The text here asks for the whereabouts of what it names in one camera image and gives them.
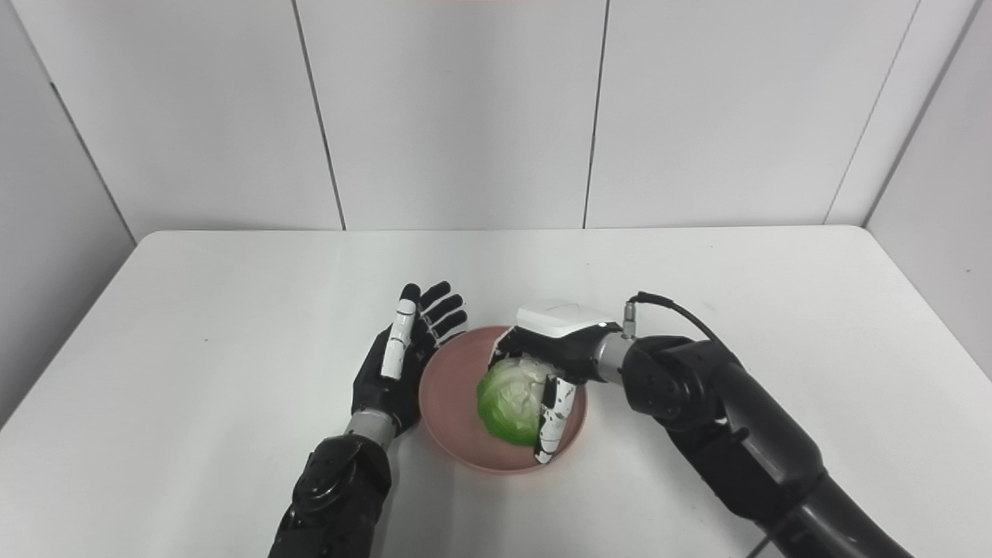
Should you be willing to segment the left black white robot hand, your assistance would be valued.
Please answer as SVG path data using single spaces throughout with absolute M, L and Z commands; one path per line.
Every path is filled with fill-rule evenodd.
M 352 384 L 354 415 L 387 418 L 394 436 L 418 423 L 419 385 L 437 350 L 467 324 L 464 300 L 450 282 L 422 290 L 410 283 L 393 304 L 392 321 L 376 336 Z

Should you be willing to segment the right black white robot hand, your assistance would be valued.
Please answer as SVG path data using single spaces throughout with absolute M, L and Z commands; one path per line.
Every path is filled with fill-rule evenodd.
M 555 367 L 536 414 L 536 463 L 548 465 L 559 455 L 582 385 L 622 382 L 620 368 L 632 345 L 625 327 L 595 308 L 549 299 L 518 309 L 515 324 L 494 343 L 489 365 L 530 357 Z

